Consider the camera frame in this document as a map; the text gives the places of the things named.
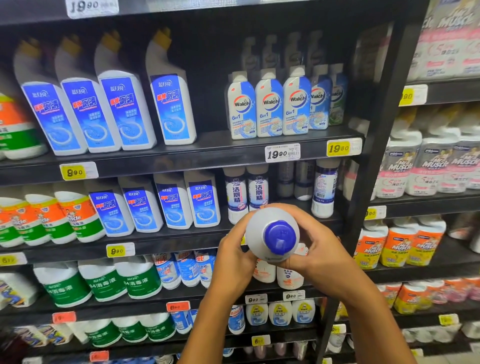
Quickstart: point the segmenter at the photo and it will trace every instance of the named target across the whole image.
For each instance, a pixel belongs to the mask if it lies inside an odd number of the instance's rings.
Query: price tag
[[[98,178],[95,162],[63,163],[60,164],[60,173],[66,181]]]
[[[65,324],[67,322],[76,322],[77,314],[75,311],[56,312],[52,315],[52,322],[54,324]]]
[[[42,364],[42,357],[32,356],[31,358],[23,358],[22,364]]]
[[[65,0],[70,19],[110,16],[119,13],[119,0]]]
[[[94,362],[106,362],[110,357],[108,350],[102,350],[99,352],[90,352],[90,361]]]
[[[427,102],[428,85],[411,85],[403,88],[399,106],[423,105]]]
[[[300,144],[280,144],[265,147],[265,162],[276,163],[300,159]]]
[[[347,332],[347,325],[345,324],[336,324],[332,326],[332,334],[345,334]]]
[[[252,336],[252,346],[270,345],[270,335]]]
[[[250,294],[245,296],[245,303],[246,304],[253,304],[253,303],[267,303],[268,297],[266,293],[262,294]]]
[[[167,312],[189,311],[190,301],[168,302]]]
[[[24,253],[0,254],[0,267],[21,266],[27,264],[27,257]]]
[[[457,314],[438,315],[438,320],[442,326],[456,325],[460,322]]]
[[[135,243],[107,244],[108,258],[132,255],[135,255]]]
[[[376,220],[387,217],[387,206],[371,206],[367,209],[365,220]]]
[[[423,349],[410,349],[412,351],[413,356],[423,356]]]
[[[304,298],[305,290],[283,292],[284,301],[303,300]]]
[[[356,156],[361,153],[362,139],[336,139],[327,142],[327,157]]]

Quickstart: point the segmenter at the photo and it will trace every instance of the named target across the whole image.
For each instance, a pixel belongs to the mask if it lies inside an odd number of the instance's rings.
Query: green label
[[[13,227],[10,226],[6,229],[0,230],[0,243],[6,243],[10,240],[16,239],[20,236],[18,231]]]
[[[43,226],[45,227],[45,230],[47,231],[47,233],[49,233],[53,239],[60,239],[73,233],[73,229],[68,221],[58,226],[48,226],[48,225],[51,225],[51,224],[45,224]]]
[[[118,328],[110,321],[110,323],[94,332],[86,332],[88,338],[92,341],[93,346],[103,348],[112,344],[121,335]]]
[[[73,226],[73,230],[79,238],[87,238],[103,230],[100,219],[93,220],[82,226]]]
[[[118,328],[122,334],[122,338],[128,342],[139,342],[145,338],[147,334],[145,328],[140,322],[126,328]]]
[[[90,293],[90,288],[88,288],[79,272],[61,282],[44,284],[44,287],[58,307],[78,302]]]
[[[36,129],[0,133],[0,150],[17,150],[37,146],[39,144],[40,142],[36,135]]]
[[[155,266],[152,266],[148,271],[137,276],[122,278],[123,283],[127,287],[128,294],[133,297],[141,297],[155,292],[158,287],[162,285]]]
[[[115,296],[125,290],[122,277],[116,270],[95,279],[85,279],[92,289],[95,298],[105,299]]]
[[[24,230],[17,228],[17,230],[26,242],[31,242],[32,240],[40,239],[47,235],[42,224]]]
[[[172,316],[168,316],[168,319],[160,325],[152,326],[151,328],[145,327],[145,330],[150,340],[163,341],[175,332],[175,324],[173,323]]]

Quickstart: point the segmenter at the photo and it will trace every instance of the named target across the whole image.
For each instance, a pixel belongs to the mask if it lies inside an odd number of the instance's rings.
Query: white price tag
[[[21,266],[24,264],[27,264],[27,257],[22,252],[0,254],[0,267]]]
[[[365,220],[377,220],[387,217],[387,206],[371,206],[367,209]]]
[[[42,364],[42,357],[32,356],[31,358],[23,358],[22,364]]]
[[[267,302],[268,302],[268,297],[266,293],[249,294],[245,296],[245,304],[267,303]]]
[[[427,102],[428,85],[410,85],[403,88],[399,106],[423,105]]]
[[[95,162],[63,163],[60,164],[60,173],[66,181],[98,178]]]
[[[305,290],[283,292],[284,301],[303,300],[304,298],[305,298]]]
[[[265,162],[276,163],[300,159],[300,144],[280,144],[265,147]]]
[[[65,0],[70,19],[111,16],[119,13],[119,0]]]

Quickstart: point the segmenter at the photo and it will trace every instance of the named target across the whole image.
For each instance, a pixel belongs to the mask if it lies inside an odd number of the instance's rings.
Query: white bottle
[[[418,130],[408,129],[415,119],[416,111],[417,108],[399,109],[379,173],[376,189],[379,198],[398,198],[405,191],[422,140]]]
[[[304,243],[299,243],[294,254],[307,255],[308,248]],[[303,276],[292,270],[276,267],[276,280],[278,285],[285,290],[297,290],[303,286]]]
[[[13,57],[15,77],[53,153],[56,156],[83,154],[87,151],[85,136],[67,95],[56,76],[51,74],[49,66],[45,67],[42,63],[42,51],[37,40],[20,42]],[[39,156],[46,151],[44,144],[32,146],[25,151],[25,158]]]
[[[180,270],[175,257],[171,253],[153,254],[154,263],[162,286],[166,290],[173,290],[181,283]]]
[[[67,215],[55,198],[52,184],[28,184],[23,186],[23,193],[55,244],[65,244],[77,239]]]
[[[316,164],[312,214],[318,218],[329,218],[333,214],[340,158],[317,159]]]
[[[130,235],[135,225],[117,179],[85,180],[85,187],[107,236]]]
[[[247,80],[246,71],[232,73],[228,87],[228,119],[232,139],[248,139],[257,136],[257,111],[255,90]]]
[[[240,335],[245,329],[245,313],[242,305],[232,306],[228,318],[228,329],[233,335]]]
[[[313,195],[315,160],[299,160],[295,167],[295,198],[308,201]]]
[[[296,300],[292,302],[292,316],[299,324],[308,324],[315,316],[315,301],[313,299]]]
[[[189,311],[177,311],[170,314],[179,334],[185,335],[190,332],[193,327],[193,320]]]
[[[448,171],[454,146],[460,140],[460,129],[448,124],[459,114],[460,107],[460,104],[449,105],[437,113],[429,112],[427,117],[421,116],[424,109],[419,109],[413,126],[422,131],[423,139],[408,176],[407,194],[432,196],[437,189],[453,193],[465,191],[468,177],[463,176],[461,181],[457,172],[452,176]],[[424,119],[426,125],[421,125],[419,118]]]
[[[245,230],[245,242],[255,256],[268,263],[283,262],[299,244],[300,230],[295,219],[277,207],[255,212]]]
[[[123,278],[128,295],[134,300],[155,296],[162,289],[151,255],[114,258],[115,269]]]
[[[215,249],[194,250],[195,260],[200,270],[200,282],[205,288],[210,287],[212,281],[213,269],[216,261]]]
[[[20,273],[0,273],[0,295],[15,308],[31,306],[38,297],[38,287]]]
[[[289,69],[289,78],[283,84],[283,135],[308,133],[310,94],[312,84],[305,77],[305,66]]]
[[[127,293],[111,258],[79,260],[78,270],[99,302],[115,300]]]
[[[115,326],[110,318],[84,321],[83,329],[92,345],[96,348],[110,346],[121,339],[118,327]]]
[[[175,253],[181,281],[187,287],[195,287],[200,282],[200,267],[191,250]]]
[[[0,160],[37,157],[47,147],[39,139],[39,130],[27,111],[24,96],[14,76],[0,67]]]
[[[277,301],[268,304],[268,317],[275,326],[288,326],[292,319],[292,303]]]
[[[303,53],[299,46],[300,39],[300,32],[289,33],[287,36],[287,45],[285,46],[283,58],[284,66],[287,70],[290,67],[303,64]]]
[[[165,222],[171,229],[188,229],[193,223],[185,180],[180,173],[155,173],[156,190]]]
[[[333,88],[332,80],[328,76],[328,65],[317,64],[314,66],[310,81],[312,92],[308,128],[323,130],[328,127]]]
[[[244,39],[242,52],[240,55],[241,68],[244,71],[257,71],[260,69],[260,59],[258,54],[255,54],[252,47],[255,46],[255,37],[249,36]]]
[[[7,214],[25,243],[29,246],[50,241],[50,235],[42,225],[35,209],[24,199],[21,186],[0,189],[0,208]]]
[[[169,63],[170,29],[158,30],[148,44],[145,67],[165,145],[192,144],[197,138],[187,74]]]
[[[151,149],[156,137],[140,77],[120,62],[121,46],[117,31],[105,33],[95,50],[95,72],[117,123],[122,149]]]
[[[220,207],[216,194],[215,176],[206,170],[186,170],[183,177],[195,227],[217,226],[220,223]]]
[[[123,197],[138,232],[157,232],[163,219],[155,198],[152,182],[147,176],[118,177]]]
[[[265,38],[265,45],[262,49],[262,68],[280,67],[280,54],[277,46],[277,36],[269,34]]]
[[[112,319],[112,322],[118,327],[122,339],[126,342],[137,343],[144,341],[148,337],[137,316],[116,317]]]
[[[260,206],[268,204],[268,164],[254,164],[247,166],[248,173],[248,210],[258,210]]]
[[[246,306],[247,321],[252,326],[266,324],[268,321],[268,304],[254,303]]]
[[[114,152],[121,138],[110,104],[96,74],[85,64],[77,36],[63,37],[55,54],[55,72],[73,107],[90,153]]]
[[[106,235],[82,181],[54,183],[53,191],[55,198],[67,214],[78,241],[94,242]]]
[[[172,316],[167,313],[138,316],[140,323],[145,328],[148,338],[153,342],[170,339],[177,332]]]
[[[260,70],[260,82],[255,87],[257,136],[282,135],[283,88],[275,78],[275,68]]]
[[[33,273],[57,307],[74,307],[92,297],[76,262],[33,264]]]
[[[294,191],[295,162],[280,162],[278,164],[278,179],[276,193],[279,197],[292,197]]]
[[[276,266],[268,264],[264,260],[257,259],[257,266],[253,271],[253,277],[263,283],[273,283],[276,279]]]
[[[248,214],[247,185],[245,184],[245,167],[224,167],[225,185],[227,187],[228,219],[235,225]]]
[[[307,60],[305,73],[310,77],[314,66],[326,63],[326,52],[320,44],[323,32],[321,30],[314,30],[308,34]]]

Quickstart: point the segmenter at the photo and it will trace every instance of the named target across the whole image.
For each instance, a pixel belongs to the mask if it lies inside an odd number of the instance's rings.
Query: blue bottle cap
[[[288,222],[279,220],[266,227],[264,241],[273,254],[284,255],[293,249],[297,236]]]

